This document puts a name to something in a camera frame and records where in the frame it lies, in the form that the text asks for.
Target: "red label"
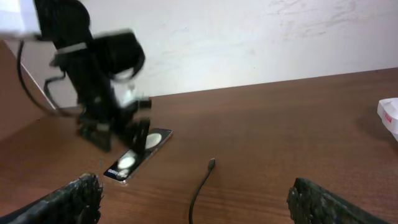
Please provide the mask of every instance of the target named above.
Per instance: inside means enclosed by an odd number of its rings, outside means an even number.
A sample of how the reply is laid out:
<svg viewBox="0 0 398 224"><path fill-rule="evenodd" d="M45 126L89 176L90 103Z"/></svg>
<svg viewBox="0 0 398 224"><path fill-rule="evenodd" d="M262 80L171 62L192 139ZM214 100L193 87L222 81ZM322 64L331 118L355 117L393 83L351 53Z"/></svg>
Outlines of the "red label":
<svg viewBox="0 0 398 224"><path fill-rule="evenodd" d="M392 118L390 117L390 115L388 115L386 111L383 111L383 114L384 114L384 117L388 120L388 122L391 123Z"/></svg>

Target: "black smartphone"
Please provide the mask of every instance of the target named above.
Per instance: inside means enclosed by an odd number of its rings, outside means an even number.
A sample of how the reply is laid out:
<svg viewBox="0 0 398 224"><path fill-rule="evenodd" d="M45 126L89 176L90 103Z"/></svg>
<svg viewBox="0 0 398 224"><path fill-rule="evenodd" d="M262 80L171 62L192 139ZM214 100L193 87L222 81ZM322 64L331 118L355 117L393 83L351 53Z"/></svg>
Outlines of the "black smartphone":
<svg viewBox="0 0 398 224"><path fill-rule="evenodd" d="M121 184L126 184L128 178L134 174L139 165L153 156L171 137L172 133L172 130L168 129L151 129L148 132L145 153L137 155L134 151L128 150L104 172L104 176Z"/></svg>

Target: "brown table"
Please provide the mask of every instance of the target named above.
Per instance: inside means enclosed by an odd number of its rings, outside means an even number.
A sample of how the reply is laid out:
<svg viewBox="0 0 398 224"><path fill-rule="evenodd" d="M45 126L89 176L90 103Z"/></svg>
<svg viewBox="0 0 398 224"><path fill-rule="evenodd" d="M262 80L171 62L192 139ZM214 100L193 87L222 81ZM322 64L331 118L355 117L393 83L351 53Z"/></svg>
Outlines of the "brown table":
<svg viewBox="0 0 398 224"><path fill-rule="evenodd" d="M398 69L226 88L153 99L152 126L172 139L120 187L105 182L100 223L292 223L286 198L306 177L398 222L398 142L376 113L398 95ZM81 173L102 172L109 154L74 135L70 119L45 118L0 143L0 215Z"/></svg>

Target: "wall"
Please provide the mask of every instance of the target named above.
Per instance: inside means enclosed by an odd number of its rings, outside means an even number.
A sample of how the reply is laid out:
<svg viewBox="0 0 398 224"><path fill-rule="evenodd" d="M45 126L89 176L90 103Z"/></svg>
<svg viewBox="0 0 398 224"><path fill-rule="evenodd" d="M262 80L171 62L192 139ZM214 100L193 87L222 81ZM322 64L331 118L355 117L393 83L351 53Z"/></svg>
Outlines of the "wall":
<svg viewBox="0 0 398 224"><path fill-rule="evenodd" d="M147 55L135 84L150 96L398 66L396 0L83 4L94 34L134 30ZM60 74L48 67L53 53L51 44L28 44L24 53L24 64L41 86ZM52 91L61 105L75 104L69 82L54 84Z"/></svg>
<svg viewBox="0 0 398 224"><path fill-rule="evenodd" d="M26 97L18 81L16 59L4 42L0 42L0 141L44 116ZM37 85L24 70L28 89L46 103Z"/></svg>

